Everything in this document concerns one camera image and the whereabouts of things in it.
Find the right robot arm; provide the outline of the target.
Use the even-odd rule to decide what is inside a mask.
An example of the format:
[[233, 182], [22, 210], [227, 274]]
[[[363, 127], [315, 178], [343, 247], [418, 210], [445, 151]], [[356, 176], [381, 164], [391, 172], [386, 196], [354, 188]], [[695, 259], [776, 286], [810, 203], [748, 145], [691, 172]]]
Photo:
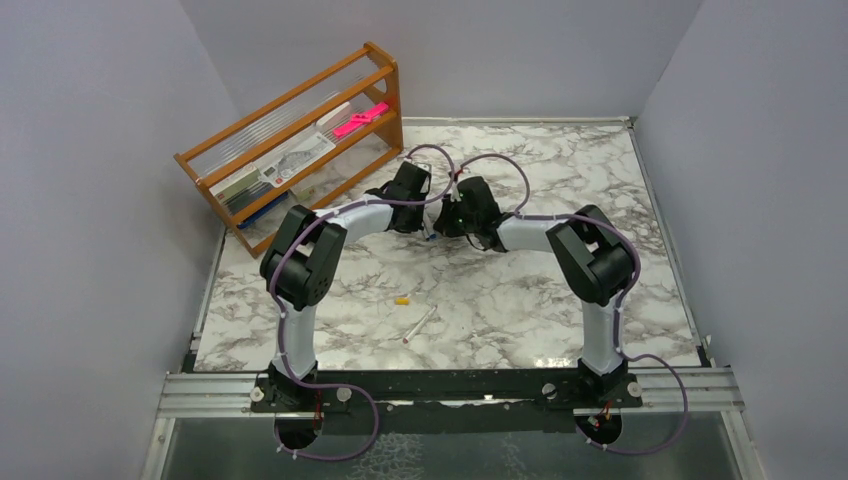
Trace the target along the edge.
[[635, 248], [603, 211], [587, 205], [573, 214], [506, 213], [479, 176], [459, 183], [442, 200], [434, 224], [445, 237], [465, 237], [482, 250], [552, 254], [567, 286], [581, 301], [583, 346], [577, 393], [600, 407], [626, 382], [621, 352], [621, 307], [641, 268]]

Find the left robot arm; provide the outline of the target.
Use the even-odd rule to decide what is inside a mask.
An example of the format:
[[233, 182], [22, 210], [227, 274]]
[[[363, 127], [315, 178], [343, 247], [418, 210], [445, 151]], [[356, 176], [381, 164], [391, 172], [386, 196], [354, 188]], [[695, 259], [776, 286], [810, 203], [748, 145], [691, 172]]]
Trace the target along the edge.
[[295, 206], [284, 217], [260, 275], [279, 310], [268, 389], [288, 409], [313, 401], [317, 305], [330, 290], [344, 247], [371, 234], [422, 230], [430, 183], [429, 170], [405, 161], [392, 180], [354, 202], [319, 210]]

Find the white red-tipped marker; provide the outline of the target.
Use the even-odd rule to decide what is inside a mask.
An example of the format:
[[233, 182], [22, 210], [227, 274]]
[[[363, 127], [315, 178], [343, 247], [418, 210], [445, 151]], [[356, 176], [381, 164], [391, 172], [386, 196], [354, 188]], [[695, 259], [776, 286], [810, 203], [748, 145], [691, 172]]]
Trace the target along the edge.
[[402, 337], [402, 343], [408, 344], [412, 338], [423, 328], [423, 326], [432, 318], [438, 307], [431, 307], [418, 322]]

